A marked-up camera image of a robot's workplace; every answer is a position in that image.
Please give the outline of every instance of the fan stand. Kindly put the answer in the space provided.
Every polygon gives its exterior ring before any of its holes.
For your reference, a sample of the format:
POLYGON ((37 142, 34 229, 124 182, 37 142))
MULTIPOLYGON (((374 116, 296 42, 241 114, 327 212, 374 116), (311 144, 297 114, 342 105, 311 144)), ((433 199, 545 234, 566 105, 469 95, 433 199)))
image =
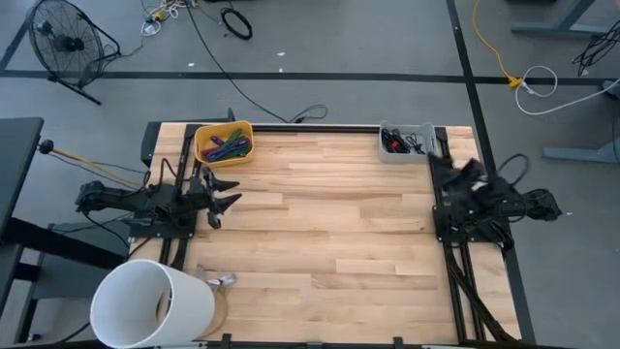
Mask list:
MULTIPOLYGON (((106 38, 110 39, 114 45, 116 46, 116 50, 113 53, 110 53, 108 55, 105 55, 101 58, 95 59, 93 62, 99 62, 99 61, 106 61, 109 59, 114 59, 116 57, 120 57, 122 56, 122 53, 120 52, 120 45, 118 44, 118 42, 116 40, 114 40, 114 38, 112 38, 112 36, 110 36, 108 33, 106 33, 102 28, 100 28, 97 24, 93 23, 92 20, 90 20, 90 18, 88 16, 82 16, 80 15, 81 19, 84 19, 85 21, 88 22, 88 24, 92 25, 95 29, 97 29, 98 32, 104 34, 106 36, 106 38)), ((91 80, 90 82, 94 81, 96 78, 102 76, 104 73, 102 71, 102 73, 95 77, 93 80, 91 80)), ((82 89, 86 84, 81 85, 80 87, 74 87, 70 84, 68 84, 67 82, 63 81, 62 79, 59 79, 58 77, 54 76, 54 75, 49 75, 47 77, 47 80, 51 81, 51 82, 58 82, 61 85, 69 88, 70 90, 76 92, 78 95, 86 98, 87 100, 95 103, 97 106, 101 106, 101 102, 99 100, 97 100, 95 97, 89 95, 88 93, 84 92, 84 90, 82 89)))

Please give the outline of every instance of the white plastic container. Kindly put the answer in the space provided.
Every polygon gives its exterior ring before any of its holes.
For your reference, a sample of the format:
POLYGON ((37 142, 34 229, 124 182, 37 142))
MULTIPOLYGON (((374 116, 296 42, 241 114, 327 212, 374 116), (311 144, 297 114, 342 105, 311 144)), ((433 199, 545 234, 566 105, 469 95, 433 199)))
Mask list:
POLYGON ((202 280, 150 260, 118 266, 102 281, 90 306, 97 338, 112 348, 188 343, 211 323, 215 300, 202 280), (160 323, 160 298, 171 291, 170 308, 160 323))
POLYGON ((385 163, 392 164, 425 164, 428 162, 426 154, 439 152, 437 145, 437 137, 435 136, 435 125, 430 122, 426 122, 419 126, 412 125, 392 125, 388 121, 382 121, 379 125, 379 158, 385 163), (409 154, 390 153, 384 149, 384 145, 381 142, 381 130, 388 129, 392 131, 394 129, 400 130, 400 135, 405 140, 405 137, 415 134, 418 139, 418 144, 421 144, 421 150, 424 154, 418 154, 416 152, 410 152, 409 154))

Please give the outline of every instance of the gray bin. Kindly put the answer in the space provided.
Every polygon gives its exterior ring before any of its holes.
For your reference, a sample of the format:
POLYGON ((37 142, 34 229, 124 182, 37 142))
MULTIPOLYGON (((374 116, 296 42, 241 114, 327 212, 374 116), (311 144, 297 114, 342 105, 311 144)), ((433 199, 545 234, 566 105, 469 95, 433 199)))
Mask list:
POLYGON ((385 163, 425 164, 428 162, 426 154, 429 152, 437 154, 439 152, 438 149, 435 126, 430 122, 426 122, 419 126, 413 126, 392 125, 388 121, 382 121, 379 125, 379 158, 385 163), (421 144, 421 150, 424 151, 425 154, 418 154, 414 150, 412 150, 413 153, 409 154, 389 153, 384 149, 384 145, 381 142, 381 131, 383 129, 388 129, 389 131, 398 129, 403 139, 411 134, 415 134, 418 137, 418 144, 421 144))

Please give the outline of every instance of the butcher block tabletop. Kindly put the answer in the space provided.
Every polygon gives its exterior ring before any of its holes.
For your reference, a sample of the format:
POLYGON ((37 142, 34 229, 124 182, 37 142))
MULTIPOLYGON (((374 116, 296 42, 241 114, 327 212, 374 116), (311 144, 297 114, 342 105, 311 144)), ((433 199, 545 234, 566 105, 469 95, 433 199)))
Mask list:
MULTIPOLYGON (((162 124, 152 173, 162 158, 178 163, 185 126, 162 124)), ((471 127, 446 129, 456 166, 479 158, 471 127)), ((240 182, 225 194, 243 196, 220 230, 199 213, 187 249, 185 272, 197 275, 201 265, 238 278, 226 292, 223 326, 202 339, 230 333, 233 341, 392 343, 400 336, 406 344, 457 343, 428 165, 382 163, 375 134, 256 132, 254 147, 253 162, 213 169, 219 179, 240 182)), ((173 183, 169 171, 164 180, 173 183)), ((161 245, 153 239, 133 258, 157 261, 161 245)), ((519 338, 500 249, 469 246, 480 297, 519 338)), ((171 260, 175 242, 170 251, 171 260)), ((216 298, 214 323, 225 301, 216 298)))

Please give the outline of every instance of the yellow cable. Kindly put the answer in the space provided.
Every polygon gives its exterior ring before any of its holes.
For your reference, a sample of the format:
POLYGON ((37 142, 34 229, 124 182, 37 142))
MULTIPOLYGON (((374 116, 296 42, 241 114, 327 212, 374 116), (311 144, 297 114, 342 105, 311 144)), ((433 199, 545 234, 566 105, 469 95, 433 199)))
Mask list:
POLYGON ((58 150, 58 149, 55 149, 55 148, 52 150, 52 152, 54 152, 54 153, 56 153, 56 154, 58 154, 58 155, 61 155, 61 156, 64 156, 64 157, 70 158, 70 159, 72 159, 72 160, 79 161, 79 162, 84 163, 84 164, 86 164, 86 165, 90 165, 90 166, 94 167, 95 169, 97 169, 97 170, 99 170, 99 171, 101 171, 101 172, 103 172, 103 173, 105 173, 105 174, 108 174, 109 176, 114 177, 114 178, 116 178, 116 179, 118 179, 118 180, 120 180, 120 181, 123 181, 123 182, 125 182, 125 183, 127 183, 127 184, 136 185, 136 186, 141 186, 141 184, 140 184, 140 183, 138 183, 138 182, 136 182, 136 181, 133 181, 133 180, 131 180, 131 179, 124 178, 124 177, 122 177, 122 176, 120 176, 120 175, 118 175, 118 174, 112 173, 112 172, 110 172, 110 171, 108 171, 108 170, 106 170, 106 169, 102 168, 101 166, 99 166, 99 165, 97 165, 97 164, 94 164, 92 161, 90 161, 90 160, 88 160, 88 159, 84 159, 84 158, 83 158, 83 157, 81 157, 81 156, 77 156, 77 155, 74 155, 74 154, 70 154, 70 153, 68 153, 68 152, 65 152, 65 151, 62 151, 62 150, 58 150))
POLYGON ((504 63, 502 62, 502 57, 500 56, 500 52, 498 52, 497 49, 493 47, 493 45, 491 45, 489 42, 487 42, 484 39, 484 37, 482 36, 480 30, 478 29, 478 21, 476 20, 476 18, 477 18, 477 13, 478 13, 478 4, 480 2, 481 2, 481 0, 476 0, 476 5, 474 5, 474 13, 472 14, 472 21, 474 22, 474 30, 476 31, 476 35, 478 35, 478 38, 488 48, 490 48, 493 52, 495 52, 495 55, 497 56, 497 61, 500 63, 500 68, 502 69, 502 73, 504 73, 504 75, 506 76, 506 78, 509 81, 509 86, 511 88, 518 87, 523 82, 523 79, 516 78, 516 77, 513 77, 512 75, 508 74, 508 72, 504 68, 504 63))

